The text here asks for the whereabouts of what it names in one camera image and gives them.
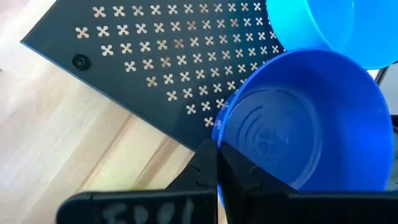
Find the black screw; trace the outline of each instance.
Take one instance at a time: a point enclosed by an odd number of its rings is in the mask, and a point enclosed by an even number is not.
[[[85,71],[91,66],[91,61],[86,55],[76,54],[72,58],[72,65],[79,71]]]

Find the light wood table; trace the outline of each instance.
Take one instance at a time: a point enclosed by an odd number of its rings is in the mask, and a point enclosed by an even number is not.
[[[19,43],[53,2],[0,1],[2,224],[53,223],[84,190],[162,189],[193,156]]]

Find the wood grain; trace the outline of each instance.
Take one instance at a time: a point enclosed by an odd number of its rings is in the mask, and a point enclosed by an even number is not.
[[[193,156],[19,43],[53,2],[0,2],[0,223],[53,223],[84,190],[162,189]]]

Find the wooden surface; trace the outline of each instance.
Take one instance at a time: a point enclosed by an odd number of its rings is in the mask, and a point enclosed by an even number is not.
[[[193,156],[19,43],[53,2],[0,1],[2,224],[53,223],[84,190],[162,189]]]

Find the blue plastic bowl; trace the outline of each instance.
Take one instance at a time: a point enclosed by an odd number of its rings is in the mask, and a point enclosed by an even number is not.
[[[398,60],[397,10],[397,0],[267,0],[286,50],[332,49],[367,69]]]
[[[232,97],[213,138],[298,190],[384,190],[393,159],[379,87],[328,50],[287,52],[263,65]]]

